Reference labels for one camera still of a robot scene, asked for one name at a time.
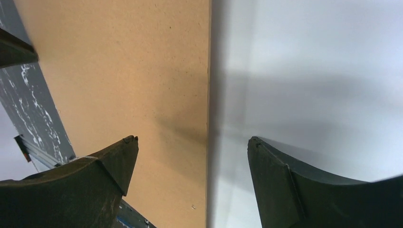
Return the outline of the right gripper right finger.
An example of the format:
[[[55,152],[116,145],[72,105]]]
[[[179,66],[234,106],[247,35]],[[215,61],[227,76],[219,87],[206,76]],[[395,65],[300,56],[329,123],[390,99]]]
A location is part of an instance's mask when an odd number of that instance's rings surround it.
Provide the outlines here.
[[[400,228],[403,178],[376,182],[342,177],[253,136],[248,161],[264,228]]]

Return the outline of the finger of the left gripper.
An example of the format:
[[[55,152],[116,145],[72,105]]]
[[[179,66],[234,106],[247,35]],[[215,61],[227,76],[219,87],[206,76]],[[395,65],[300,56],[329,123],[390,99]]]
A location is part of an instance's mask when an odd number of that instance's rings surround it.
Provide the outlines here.
[[[38,62],[34,47],[0,29],[0,68]]]

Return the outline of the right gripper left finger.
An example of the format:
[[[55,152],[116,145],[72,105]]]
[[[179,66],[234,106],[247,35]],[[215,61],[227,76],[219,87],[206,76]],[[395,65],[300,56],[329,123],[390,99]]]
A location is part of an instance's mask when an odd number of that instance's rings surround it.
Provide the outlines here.
[[[138,155],[130,135],[91,155],[0,183],[3,228],[110,228]]]

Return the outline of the brown cardboard backing board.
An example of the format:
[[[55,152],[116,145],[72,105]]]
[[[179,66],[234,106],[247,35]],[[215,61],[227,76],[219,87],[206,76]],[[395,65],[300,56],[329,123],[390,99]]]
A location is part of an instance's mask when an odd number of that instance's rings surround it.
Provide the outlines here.
[[[205,227],[210,2],[15,4],[76,155],[137,136],[125,200],[159,228]]]

